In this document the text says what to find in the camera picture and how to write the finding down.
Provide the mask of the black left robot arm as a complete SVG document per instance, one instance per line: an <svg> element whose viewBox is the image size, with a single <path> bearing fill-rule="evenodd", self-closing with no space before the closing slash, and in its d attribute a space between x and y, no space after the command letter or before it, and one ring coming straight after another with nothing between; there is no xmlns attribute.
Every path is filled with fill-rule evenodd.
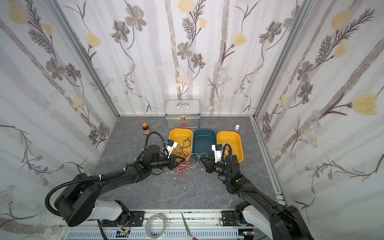
<svg viewBox="0 0 384 240"><path fill-rule="evenodd" d="M136 160L122 170L112 173L88 176L79 174L72 181L60 184L45 197L47 210L65 220L69 227L85 221L116 221L128 213L119 201L98 201L98 198L119 187L143 181L159 169L174 170L186 161L172 153L177 143L161 138L162 146L145 145Z"/></svg>

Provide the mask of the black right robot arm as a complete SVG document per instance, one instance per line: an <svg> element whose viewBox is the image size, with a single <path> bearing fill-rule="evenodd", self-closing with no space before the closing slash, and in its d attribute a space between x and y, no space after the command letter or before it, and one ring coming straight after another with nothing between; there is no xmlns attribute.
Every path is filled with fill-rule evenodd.
<svg viewBox="0 0 384 240"><path fill-rule="evenodd" d="M229 144L212 145L215 157L202 160L207 173L217 173L229 194L238 196L246 206L240 207L239 221L251 224L271 240L312 240L301 213L294 206L272 200L247 179L240 170L237 156Z"/></svg>

